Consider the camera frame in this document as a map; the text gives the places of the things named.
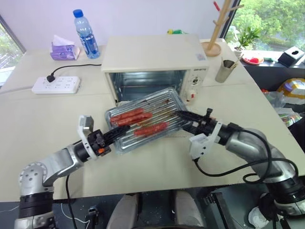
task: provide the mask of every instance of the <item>water bottle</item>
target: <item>water bottle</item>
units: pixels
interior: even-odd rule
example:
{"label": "water bottle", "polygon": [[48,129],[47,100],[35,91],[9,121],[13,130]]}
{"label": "water bottle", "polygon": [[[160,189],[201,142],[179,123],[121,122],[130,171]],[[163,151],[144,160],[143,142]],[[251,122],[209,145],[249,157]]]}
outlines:
{"label": "water bottle", "polygon": [[74,10],[76,31],[81,39],[84,50],[90,59],[100,56],[99,47],[95,41],[91,26],[88,20],[83,16],[82,10]]}

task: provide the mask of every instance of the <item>wooden mug tree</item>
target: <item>wooden mug tree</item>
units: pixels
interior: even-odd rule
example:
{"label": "wooden mug tree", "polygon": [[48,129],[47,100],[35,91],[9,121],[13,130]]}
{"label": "wooden mug tree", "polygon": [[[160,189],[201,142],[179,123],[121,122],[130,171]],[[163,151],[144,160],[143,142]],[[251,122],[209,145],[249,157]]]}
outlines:
{"label": "wooden mug tree", "polygon": [[230,11],[236,10],[236,9],[244,6],[244,5],[239,5],[239,6],[230,8],[231,0],[224,0],[224,5],[223,5],[222,9],[220,9],[218,7],[218,5],[215,1],[214,1],[214,5],[215,5],[216,9],[219,11],[219,17],[218,17],[217,22],[215,20],[213,20],[213,23],[216,26],[215,26],[215,29],[214,29],[214,32],[212,34],[210,41],[202,43],[202,47],[207,56],[218,56],[221,53],[221,47],[219,46],[219,44],[216,44],[215,41],[218,37],[219,31],[220,31],[222,25],[225,24],[226,21],[229,19],[229,17],[226,17],[226,14]]}

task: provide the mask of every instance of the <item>potted plant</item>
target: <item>potted plant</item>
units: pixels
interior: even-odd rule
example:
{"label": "potted plant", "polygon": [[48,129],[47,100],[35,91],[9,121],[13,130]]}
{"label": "potted plant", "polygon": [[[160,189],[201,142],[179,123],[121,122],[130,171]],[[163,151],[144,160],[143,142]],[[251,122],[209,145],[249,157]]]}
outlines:
{"label": "potted plant", "polygon": [[243,49],[253,43],[254,39],[259,38],[260,29],[247,27],[239,36],[239,46],[234,48],[234,53],[237,57],[242,55]]}

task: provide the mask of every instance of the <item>white power strip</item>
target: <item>white power strip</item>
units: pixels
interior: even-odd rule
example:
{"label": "white power strip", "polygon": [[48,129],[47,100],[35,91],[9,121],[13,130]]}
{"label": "white power strip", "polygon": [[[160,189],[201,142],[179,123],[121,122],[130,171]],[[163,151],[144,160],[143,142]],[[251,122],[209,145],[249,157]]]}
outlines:
{"label": "white power strip", "polygon": [[80,87],[81,80],[78,76],[59,76],[53,82],[48,82],[47,77],[39,77],[32,87],[35,94],[74,94]]}

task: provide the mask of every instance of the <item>red sausage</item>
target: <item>red sausage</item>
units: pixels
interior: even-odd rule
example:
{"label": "red sausage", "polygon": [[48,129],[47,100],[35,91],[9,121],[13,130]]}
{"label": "red sausage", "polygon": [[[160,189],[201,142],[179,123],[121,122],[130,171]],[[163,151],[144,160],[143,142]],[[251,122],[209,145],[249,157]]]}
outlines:
{"label": "red sausage", "polygon": [[117,121],[118,126],[122,125],[131,125],[140,121],[143,121],[145,119],[151,118],[153,115],[152,113],[142,113],[138,114],[132,117],[124,118],[119,121]]}
{"label": "red sausage", "polygon": [[138,130],[134,131],[134,135],[135,136],[149,136],[155,133],[158,133],[164,129],[166,129],[168,126],[168,123],[157,123],[155,125],[149,126],[149,127],[145,127],[145,128],[141,128]]}
{"label": "red sausage", "polygon": [[123,114],[119,114],[117,116],[114,116],[114,117],[111,117],[110,118],[110,122],[116,122],[118,120],[121,120],[121,119],[124,119],[124,118],[128,118],[128,117],[132,117],[132,116],[135,116],[135,115],[138,115],[138,114],[141,114],[144,112],[144,109],[143,108],[137,108],[137,109],[134,109],[134,110],[131,110],[131,111],[128,111],[128,112],[125,112]]}

